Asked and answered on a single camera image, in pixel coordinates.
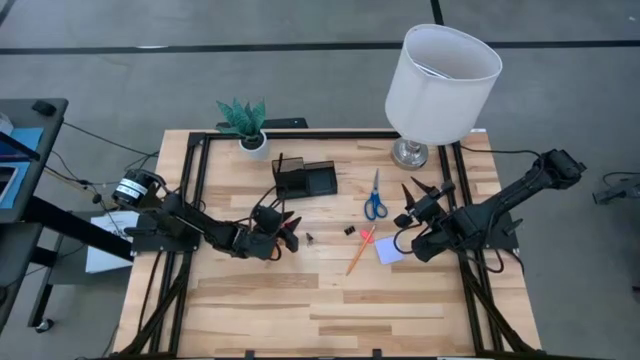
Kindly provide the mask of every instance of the potted plant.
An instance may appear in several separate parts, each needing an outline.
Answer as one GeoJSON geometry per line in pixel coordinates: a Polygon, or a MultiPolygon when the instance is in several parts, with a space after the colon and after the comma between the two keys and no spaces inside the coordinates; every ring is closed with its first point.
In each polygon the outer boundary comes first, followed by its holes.
{"type": "Polygon", "coordinates": [[[240,136],[240,147],[254,160],[265,160],[269,156],[267,135],[262,131],[265,119],[264,100],[251,108],[251,104],[242,107],[237,99],[231,106],[217,101],[218,108],[229,123],[229,127],[217,126],[216,130],[224,134],[240,136]]]}

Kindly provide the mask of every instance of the chair wheel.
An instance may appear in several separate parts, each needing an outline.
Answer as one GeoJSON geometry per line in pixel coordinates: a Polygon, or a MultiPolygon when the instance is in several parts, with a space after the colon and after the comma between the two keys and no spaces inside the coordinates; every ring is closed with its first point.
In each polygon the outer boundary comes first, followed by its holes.
{"type": "Polygon", "coordinates": [[[45,331],[51,330],[53,325],[55,325],[53,320],[51,320],[51,319],[42,319],[42,322],[40,323],[40,325],[38,325],[38,327],[36,327],[36,332],[38,334],[42,334],[45,331]]]}

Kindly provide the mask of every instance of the white paper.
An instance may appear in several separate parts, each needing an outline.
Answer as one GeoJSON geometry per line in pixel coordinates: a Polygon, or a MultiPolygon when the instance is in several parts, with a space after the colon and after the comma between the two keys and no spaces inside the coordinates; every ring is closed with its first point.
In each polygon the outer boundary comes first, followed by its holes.
{"type": "MultiPolygon", "coordinates": [[[[107,214],[99,217],[93,217],[91,218],[91,223],[116,236],[120,236],[128,242],[132,242],[133,238],[127,236],[127,234],[124,233],[124,229],[127,227],[135,227],[138,222],[139,214],[135,211],[114,211],[109,214],[111,214],[111,217],[107,214]]],[[[85,267],[85,271],[93,274],[131,265],[131,261],[121,259],[90,246],[87,251],[87,265],[85,267]]]]}

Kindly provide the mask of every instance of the gray carpet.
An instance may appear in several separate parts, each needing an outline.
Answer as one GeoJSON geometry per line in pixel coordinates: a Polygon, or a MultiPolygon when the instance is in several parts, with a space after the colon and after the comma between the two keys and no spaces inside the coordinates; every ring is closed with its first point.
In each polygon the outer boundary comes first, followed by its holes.
{"type": "MultiPolygon", "coordinates": [[[[445,23],[485,41],[640,39],[640,3],[632,0],[452,0],[442,8],[445,23]]],[[[389,41],[432,21],[426,0],[18,0],[0,27],[0,47],[389,41]]],[[[493,147],[564,148],[589,168],[572,189],[542,193],[513,212],[525,219],[518,236],[542,344],[556,354],[636,359],[640,305],[631,284],[640,281],[640,203],[595,206],[591,192],[603,188],[606,172],[640,171],[640,48],[499,53],[504,71],[477,124],[493,147]]],[[[383,103],[397,56],[0,56],[0,98],[68,98],[68,122],[144,151],[159,148],[165,129],[212,127],[222,120],[215,100],[234,96],[264,96],[269,117],[302,116],[315,128],[386,127],[383,103]]],[[[136,159],[69,128],[55,149],[93,181],[118,180],[136,159]]],[[[503,185],[533,161],[495,158],[503,185]]],[[[55,158],[49,165],[62,169],[55,158]]],[[[64,209],[94,209],[85,195],[46,176],[37,194],[64,209]]],[[[127,274],[56,287],[46,314],[57,325],[37,335],[25,324],[40,276],[22,286],[0,337],[0,359],[99,356],[118,320],[127,274]]]]}

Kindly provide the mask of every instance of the wooden table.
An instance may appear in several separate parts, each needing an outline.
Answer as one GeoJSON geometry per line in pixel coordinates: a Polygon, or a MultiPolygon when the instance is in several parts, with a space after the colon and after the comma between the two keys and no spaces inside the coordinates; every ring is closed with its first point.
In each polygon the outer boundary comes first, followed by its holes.
{"type": "MultiPolygon", "coordinates": [[[[179,184],[188,134],[187,130],[165,132],[157,172],[170,188],[179,184]]],[[[392,220],[405,205],[400,183],[420,196],[410,176],[430,185],[443,182],[436,148],[430,149],[424,168],[408,172],[391,161],[391,143],[270,140],[273,159],[284,152],[285,157],[303,156],[306,162],[334,160],[338,194],[286,202],[288,210],[302,216],[296,231],[301,246],[296,254],[283,248],[278,262],[232,259],[202,243],[193,258],[178,356],[241,356],[246,349],[256,350],[257,356],[370,356],[373,348],[382,349],[385,356],[472,355],[462,281],[453,253],[445,252],[429,263],[407,256],[401,262],[381,265],[374,246],[368,246],[351,275],[345,276],[362,239],[357,233],[346,236],[343,229],[371,227],[363,205],[377,168],[380,195],[390,214],[376,222],[378,239],[397,230],[392,220]],[[305,232],[316,239],[314,245],[306,246],[305,232]]],[[[462,143],[489,148],[484,132],[472,133],[462,143]]],[[[206,213],[225,220],[246,217],[273,186],[270,162],[249,160],[237,141],[213,141],[211,151],[203,193],[206,213]]],[[[457,180],[452,149],[448,151],[457,180]]],[[[463,153],[474,202],[499,191],[492,155],[463,153]]],[[[196,153],[190,179],[196,177],[198,159],[196,153]]],[[[458,204],[463,204],[459,190],[457,197],[458,204]]],[[[411,234],[406,235],[400,244],[408,248],[411,234]]],[[[486,256],[495,267],[495,253],[487,251],[486,256]]],[[[135,336],[154,258],[155,254],[144,254],[135,260],[116,351],[135,336]]],[[[503,258],[506,270],[490,275],[496,305],[526,342],[539,347],[520,267],[510,257],[503,258]]],[[[157,274],[147,316],[155,306],[160,278],[157,274]]],[[[478,307],[485,347],[490,347],[486,316],[478,307]]],[[[172,319],[171,312],[166,319],[172,319]]],[[[161,349],[167,348],[170,323],[164,323],[161,349]]]]}

